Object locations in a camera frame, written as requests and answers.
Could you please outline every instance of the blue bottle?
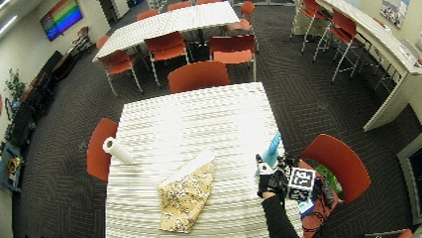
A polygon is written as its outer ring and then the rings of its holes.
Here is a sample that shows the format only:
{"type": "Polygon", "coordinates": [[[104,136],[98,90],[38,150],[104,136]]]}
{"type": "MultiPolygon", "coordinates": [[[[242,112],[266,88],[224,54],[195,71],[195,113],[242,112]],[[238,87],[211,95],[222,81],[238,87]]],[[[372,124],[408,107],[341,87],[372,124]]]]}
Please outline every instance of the blue bottle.
{"type": "Polygon", "coordinates": [[[279,157],[279,145],[282,141],[282,133],[279,132],[275,136],[272,143],[270,144],[268,150],[264,152],[262,158],[263,162],[266,162],[272,168],[275,168],[278,163],[278,157],[279,157]]]}

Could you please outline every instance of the dark carpet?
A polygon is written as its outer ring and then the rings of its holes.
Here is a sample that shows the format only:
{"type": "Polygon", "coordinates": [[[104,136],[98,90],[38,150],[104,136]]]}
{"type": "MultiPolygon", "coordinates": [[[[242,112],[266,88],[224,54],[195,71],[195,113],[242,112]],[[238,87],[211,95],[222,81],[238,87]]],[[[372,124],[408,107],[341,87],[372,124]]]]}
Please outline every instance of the dark carpet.
{"type": "MultiPolygon", "coordinates": [[[[110,33],[132,23],[147,9],[147,2],[134,7],[110,33]]],[[[258,6],[254,19],[260,44],[258,79],[266,86],[286,148],[299,156],[320,134],[331,134],[352,146],[372,179],[364,196],[336,209],[324,236],[360,237],[364,233],[411,227],[408,189],[396,155],[421,133],[415,112],[409,106],[395,122],[363,132],[387,98],[383,88],[373,90],[380,75],[372,75],[372,68],[353,79],[341,72],[331,85],[337,66],[335,51],[320,54],[316,63],[316,43],[310,43],[302,54],[303,37],[290,39],[294,15],[294,7],[258,6]]],[[[25,149],[23,191],[14,194],[14,233],[19,238],[104,237],[107,184],[86,170],[93,130],[103,117],[119,121],[126,103],[170,94],[167,75],[186,64],[183,58],[170,60],[168,65],[158,63],[163,84],[159,88],[140,60],[136,72],[146,94],[140,94],[134,78],[123,73],[114,77],[120,94],[116,98],[102,64],[93,62],[97,53],[93,49],[85,54],[61,82],[57,100],[25,149]]],[[[195,49],[196,60],[208,57],[208,49],[195,49]]],[[[228,71],[232,83],[251,81],[246,65],[230,66],[228,71]]]]}

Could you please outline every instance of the colorful screen display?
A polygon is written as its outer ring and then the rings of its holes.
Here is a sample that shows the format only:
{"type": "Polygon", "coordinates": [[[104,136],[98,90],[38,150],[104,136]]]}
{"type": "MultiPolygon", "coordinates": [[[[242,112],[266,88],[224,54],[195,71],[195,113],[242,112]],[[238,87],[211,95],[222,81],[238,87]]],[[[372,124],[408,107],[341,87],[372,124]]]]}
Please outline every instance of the colorful screen display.
{"type": "Polygon", "coordinates": [[[77,1],[62,0],[41,21],[50,40],[53,41],[81,19],[77,1]]]}

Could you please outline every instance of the television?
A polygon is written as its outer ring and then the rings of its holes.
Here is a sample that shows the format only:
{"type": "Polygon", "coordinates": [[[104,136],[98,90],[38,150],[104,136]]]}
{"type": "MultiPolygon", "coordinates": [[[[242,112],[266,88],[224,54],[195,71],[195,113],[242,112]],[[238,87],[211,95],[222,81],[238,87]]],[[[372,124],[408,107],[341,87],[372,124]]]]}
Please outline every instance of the television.
{"type": "Polygon", "coordinates": [[[53,41],[82,17],[77,1],[62,0],[41,21],[50,40],[53,41]]]}
{"type": "Polygon", "coordinates": [[[397,154],[397,158],[404,171],[416,225],[422,223],[422,134],[397,154]]]}

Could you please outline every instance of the striped tablecloth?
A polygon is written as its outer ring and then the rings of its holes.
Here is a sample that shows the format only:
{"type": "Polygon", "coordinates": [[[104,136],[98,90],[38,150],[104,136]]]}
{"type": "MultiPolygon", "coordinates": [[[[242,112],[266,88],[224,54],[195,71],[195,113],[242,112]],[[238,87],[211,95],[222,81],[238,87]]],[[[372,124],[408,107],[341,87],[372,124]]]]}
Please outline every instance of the striped tablecloth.
{"type": "MultiPolygon", "coordinates": [[[[124,165],[112,158],[107,237],[268,237],[255,155],[268,149],[278,131],[262,82],[126,104],[116,138],[135,160],[124,165]],[[163,231],[156,185],[204,149],[215,153],[211,199],[191,234],[163,231]]],[[[303,236],[296,201],[287,200],[287,210],[303,236]]]]}
{"type": "Polygon", "coordinates": [[[196,5],[162,13],[118,29],[93,61],[118,50],[128,50],[144,44],[146,39],[176,31],[187,32],[236,22],[239,17],[228,2],[196,5]]]}

